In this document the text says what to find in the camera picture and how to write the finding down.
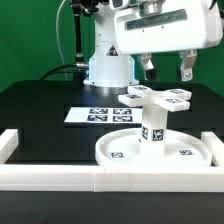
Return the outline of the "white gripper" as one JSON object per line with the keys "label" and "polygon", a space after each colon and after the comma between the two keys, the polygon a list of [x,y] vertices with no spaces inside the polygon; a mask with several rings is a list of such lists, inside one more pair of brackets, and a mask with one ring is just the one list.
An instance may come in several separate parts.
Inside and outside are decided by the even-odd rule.
{"label": "white gripper", "polygon": [[218,5],[211,5],[212,0],[162,0],[160,12],[142,15],[140,4],[130,6],[125,0],[125,8],[114,16],[118,48],[123,54],[140,54],[137,60],[149,81],[157,79],[150,53],[181,51],[179,78],[190,81],[195,49],[216,46],[223,37]]}

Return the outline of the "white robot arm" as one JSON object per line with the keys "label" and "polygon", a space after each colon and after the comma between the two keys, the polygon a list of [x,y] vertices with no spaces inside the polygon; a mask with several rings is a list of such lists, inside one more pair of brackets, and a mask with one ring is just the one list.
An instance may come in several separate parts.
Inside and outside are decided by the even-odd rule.
{"label": "white robot arm", "polygon": [[153,53],[178,52],[179,78],[193,78],[197,51],[223,37],[217,0],[99,0],[95,13],[95,52],[84,85],[103,93],[122,93],[145,78],[156,78]]}

